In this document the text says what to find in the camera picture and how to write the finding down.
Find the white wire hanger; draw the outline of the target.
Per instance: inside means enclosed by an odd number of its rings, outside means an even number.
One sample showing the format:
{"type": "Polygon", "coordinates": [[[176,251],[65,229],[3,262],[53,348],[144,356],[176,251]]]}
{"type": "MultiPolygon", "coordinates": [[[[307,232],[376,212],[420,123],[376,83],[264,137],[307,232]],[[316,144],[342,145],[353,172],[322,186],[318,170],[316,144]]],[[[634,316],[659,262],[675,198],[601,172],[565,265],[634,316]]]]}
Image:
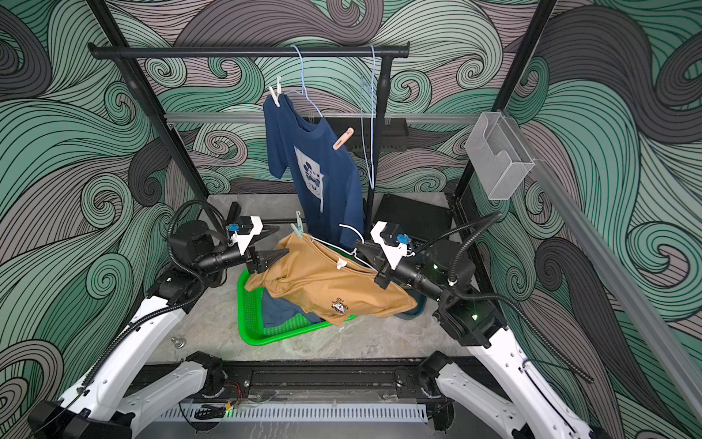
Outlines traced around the white wire hanger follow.
{"type": "MultiPolygon", "coordinates": [[[[347,224],[344,224],[344,223],[340,223],[339,226],[340,226],[341,228],[344,228],[344,229],[347,229],[347,230],[352,230],[352,232],[354,232],[354,234],[356,234],[356,236],[358,236],[358,238],[361,239],[361,242],[362,242],[362,243],[365,242],[365,239],[363,238],[363,236],[361,235],[361,233],[359,232],[359,230],[357,230],[357,229],[354,228],[353,226],[350,226],[350,225],[347,225],[347,224]]],[[[321,239],[316,238],[316,237],[314,237],[314,236],[312,236],[312,235],[310,236],[310,239],[311,239],[312,241],[319,241],[320,243],[322,243],[322,244],[325,245],[326,247],[332,248],[332,249],[336,250],[339,254],[341,254],[341,255],[343,255],[343,256],[345,256],[345,257],[354,259],[357,263],[359,263],[359,264],[361,264],[361,265],[365,265],[365,266],[366,266],[367,268],[369,268],[370,270],[374,270],[374,271],[377,270],[377,269],[374,268],[370,263],[368,263],[367,261],[363,260],[360,256],[358,256],[358,255],[356,254],[356,248],[354,248],[353,250],[349,250],[349,249],[346,249],[346,248],[343,248],[343,247],[339,247],[339,246],[337,246],[337,245],[334,245],[334,244],[332,244],[332,243],[328,243],[327,241],[321,240],[321,239]]]]}

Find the green clothespin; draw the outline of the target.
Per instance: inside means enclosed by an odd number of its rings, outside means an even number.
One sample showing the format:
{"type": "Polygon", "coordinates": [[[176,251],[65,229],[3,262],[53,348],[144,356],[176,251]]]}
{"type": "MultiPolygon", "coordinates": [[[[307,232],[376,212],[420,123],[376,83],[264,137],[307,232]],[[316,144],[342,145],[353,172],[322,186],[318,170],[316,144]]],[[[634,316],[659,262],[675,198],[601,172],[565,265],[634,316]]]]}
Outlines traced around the green clothespin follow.
{"type": "Polygon", "coordinates": [[[299,238],[303,239],[305,228],[303,227],[303,219],[299,210],[295,213],[295,221],[290,224],[292,232],[299,238]]]}

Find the tan yellow t-shirt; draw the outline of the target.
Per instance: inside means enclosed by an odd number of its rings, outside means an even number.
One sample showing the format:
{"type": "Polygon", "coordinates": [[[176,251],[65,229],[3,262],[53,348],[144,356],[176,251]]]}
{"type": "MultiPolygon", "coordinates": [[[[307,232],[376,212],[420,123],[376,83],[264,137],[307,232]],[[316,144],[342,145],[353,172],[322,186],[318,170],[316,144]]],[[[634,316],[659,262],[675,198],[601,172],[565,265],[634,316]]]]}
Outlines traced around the tan yellow t-shirt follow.
{"type": "Polygon", "coordinates": [[[307,313],[339,326],[350,315],[388,318],[417,306],[395,283],[382,288],[376,272],[315,241],[294,233],[276,244],[287,250],[283,258],[261,274],[252,274],[249,291],[264,288],[272,298],[285,299],[307,313]]]}

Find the light blue t-shirt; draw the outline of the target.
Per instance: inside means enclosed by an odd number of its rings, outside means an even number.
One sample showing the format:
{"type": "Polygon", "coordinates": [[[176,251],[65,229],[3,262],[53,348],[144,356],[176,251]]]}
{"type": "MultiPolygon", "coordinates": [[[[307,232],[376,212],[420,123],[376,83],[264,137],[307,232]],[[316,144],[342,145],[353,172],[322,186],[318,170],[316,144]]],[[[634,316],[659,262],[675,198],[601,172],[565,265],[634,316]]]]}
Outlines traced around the light blue t-shirt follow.
{"type": "Polygon", "coordinates": [[[261,320],[263,321],[263,327],[266,329],[281,327],[296,316],[302,316],[312,325],[323,321],[322,318],[314,313],[305,313],[299,305],[295,305],[284,298],[273,298],[267,290],[263,290],[261,295],[261,320]]]}

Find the light blue wire hanger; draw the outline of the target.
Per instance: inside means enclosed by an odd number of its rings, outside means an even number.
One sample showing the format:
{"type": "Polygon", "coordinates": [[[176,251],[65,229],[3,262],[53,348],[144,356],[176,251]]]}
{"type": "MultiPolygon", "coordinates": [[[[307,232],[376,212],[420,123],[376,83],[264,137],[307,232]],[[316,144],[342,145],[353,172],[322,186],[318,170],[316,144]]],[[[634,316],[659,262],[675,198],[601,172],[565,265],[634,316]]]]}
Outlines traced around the light blue wire hanger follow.
{"type": "Polygon", "coordinates": [[[373,155],[375,153],[375,105],[376,105],[376,71],[377,71],[377,56],[376,49],[373,45],[370,45],[371,54],[371,70],[369,76],[362,79],[360,85],[362,89],[367,93],[367,98],[369,99],[368,104],[361,104],[359,108],[361,110],[369,110],[367,116],[360,116],[360,130],[361,130],[361,147],[364,158],[364,165],[366,169],[367,183],[369,183],[369,190],[374,190],[376,188],[376,167],[375,159],[373,155]]]}

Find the dark navy t-shirt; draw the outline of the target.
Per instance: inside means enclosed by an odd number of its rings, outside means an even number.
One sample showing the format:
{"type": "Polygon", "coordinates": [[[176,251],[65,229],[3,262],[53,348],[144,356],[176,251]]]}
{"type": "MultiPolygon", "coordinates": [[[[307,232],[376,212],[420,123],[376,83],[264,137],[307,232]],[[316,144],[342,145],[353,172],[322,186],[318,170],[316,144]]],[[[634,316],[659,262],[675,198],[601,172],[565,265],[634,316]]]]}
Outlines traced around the dark navy t-shirt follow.
{"type": "Polygon", "coordinates": [[[313,124],[294,109],[288,96],[263,104],[270,173],[289,174],[312,236],[350,250],[363,232],[363,185],[346,148],[327,120],[313,124]]]}

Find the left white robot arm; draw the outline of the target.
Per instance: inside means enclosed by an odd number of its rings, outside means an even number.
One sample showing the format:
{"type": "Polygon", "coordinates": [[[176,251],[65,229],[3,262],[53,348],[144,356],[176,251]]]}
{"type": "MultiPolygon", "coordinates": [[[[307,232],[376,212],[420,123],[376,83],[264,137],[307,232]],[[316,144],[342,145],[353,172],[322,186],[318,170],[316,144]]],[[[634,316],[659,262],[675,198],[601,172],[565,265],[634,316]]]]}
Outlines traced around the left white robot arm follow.
{"type": "Polygon", "coordinates": [[[133,319],[91,369],[56,401],[42,401],[29,414],[32,438],[134,438],[162,413],[198,394],[217,398],[225,390],[223,361],[196,352],[166,376],[134,394],[127,391],[160,342],[201,296],[223,281],[231,267],[263,273],[285,251],[256,250],[278,232],[258,216],[241,215],[232,203],[228,216],[202,202],[212,223],[181,222],[194,201],[175,213],[167,238],[171,265],[147,291],[133,319]]]}

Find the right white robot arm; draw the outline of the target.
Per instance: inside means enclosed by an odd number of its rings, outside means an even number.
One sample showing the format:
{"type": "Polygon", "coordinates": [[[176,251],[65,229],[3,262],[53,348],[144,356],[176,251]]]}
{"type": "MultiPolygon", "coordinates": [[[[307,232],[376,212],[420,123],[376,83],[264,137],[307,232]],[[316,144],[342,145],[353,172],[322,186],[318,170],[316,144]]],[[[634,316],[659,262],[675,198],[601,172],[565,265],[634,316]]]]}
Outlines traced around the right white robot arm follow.
{"type": "Polygon", "coordinates": [[[552,389],[528,358],[497,304],[507,305],[540,341],[560,360],[558,368],[592,384],[594,379],[569,359],[537,329],[520,307],[499,294],[480,293],[472,286],[475,265],[467,252],[476,239],[501,215],[498,212],[468,222],[471,234],[449,264],[444,283],[438,284],[411,262],[430,244],[414,246],[399,225],[379,221],[368,240],[355,243],[355,251],[376,271],[375,282],[407,285],[437,303],[434,313],[441,328],[469,350],[497,381],[496,393],[475,380],[455,361],[441,353],[431,355],[420,366],[422,388],[467,409],[502,438],[606,438],[601,427],[588,425],[552,389]]]}

